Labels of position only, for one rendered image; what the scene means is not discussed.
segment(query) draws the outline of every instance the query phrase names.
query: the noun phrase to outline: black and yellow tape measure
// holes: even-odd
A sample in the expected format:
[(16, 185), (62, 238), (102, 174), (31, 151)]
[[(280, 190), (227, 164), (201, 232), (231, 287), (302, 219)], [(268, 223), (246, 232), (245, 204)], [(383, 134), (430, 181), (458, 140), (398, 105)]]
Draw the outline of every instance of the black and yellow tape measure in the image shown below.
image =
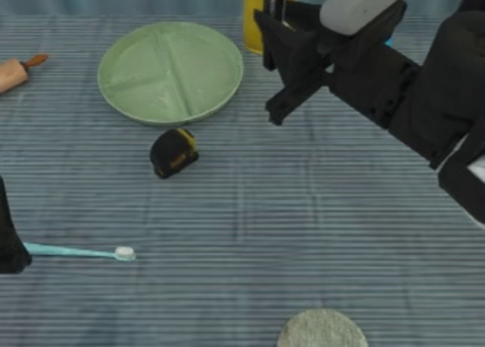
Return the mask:
[(158, 138), (150, 151), (155, 173), (167, 179), (199, 159), (196, 140), (187, 130), (169, 130)]

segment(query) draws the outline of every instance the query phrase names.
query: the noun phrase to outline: toothbrush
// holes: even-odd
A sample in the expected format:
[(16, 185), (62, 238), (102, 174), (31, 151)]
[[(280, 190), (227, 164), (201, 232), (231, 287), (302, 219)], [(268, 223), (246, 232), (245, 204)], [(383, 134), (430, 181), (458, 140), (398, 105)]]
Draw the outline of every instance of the toothbrush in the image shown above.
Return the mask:
[(82, 249), (70, 249), (67, 247), (38, 245), (25, 242), (23, 244), (31, 255), (38, 256), (66, 256), (66, 257), (87, 257), (87, 258), (113, 258), (122, 262), (136, 260), (135, 251), (131, 247), (117, 247), (114, 252), (100, 252)]

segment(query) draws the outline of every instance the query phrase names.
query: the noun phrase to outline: toothbrush head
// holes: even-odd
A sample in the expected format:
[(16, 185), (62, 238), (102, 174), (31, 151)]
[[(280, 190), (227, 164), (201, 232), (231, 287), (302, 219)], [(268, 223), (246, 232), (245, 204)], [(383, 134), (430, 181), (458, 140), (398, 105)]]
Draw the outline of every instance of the toothbrush head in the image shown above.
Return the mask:
[(131, 262), (136, 260), (136, 253), (131, 247), (117, 247), (114, 256), (118, 261)]

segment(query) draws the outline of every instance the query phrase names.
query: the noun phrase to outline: rolling pin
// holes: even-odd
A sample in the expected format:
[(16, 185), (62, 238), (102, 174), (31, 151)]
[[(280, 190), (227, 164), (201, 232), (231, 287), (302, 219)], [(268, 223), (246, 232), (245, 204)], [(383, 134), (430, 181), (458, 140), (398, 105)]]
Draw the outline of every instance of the rolling pin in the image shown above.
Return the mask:
[(17, 59), (9, 59), (0, 65), (0, 93), (19, 86), (29, 80), (29, 69), (36, 67), (47, 60), (49, 56), (39, 54), (25, 63)]

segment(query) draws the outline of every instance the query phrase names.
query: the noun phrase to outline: round disc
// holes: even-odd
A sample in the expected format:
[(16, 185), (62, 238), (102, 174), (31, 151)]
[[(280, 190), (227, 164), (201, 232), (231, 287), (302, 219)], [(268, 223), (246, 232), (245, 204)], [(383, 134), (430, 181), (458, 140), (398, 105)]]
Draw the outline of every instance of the round disc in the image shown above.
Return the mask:
[(195, 23), (142, 27), (104, 55), (98, 83), (106, 101), (148, 124), (179, 125), (222, 108), (243, 79), (243, 57), (221, 33)]
[(327, 309), (297, 314), (283, 328), (278, 347), (368, 347), (360, 328), (345, 315)]

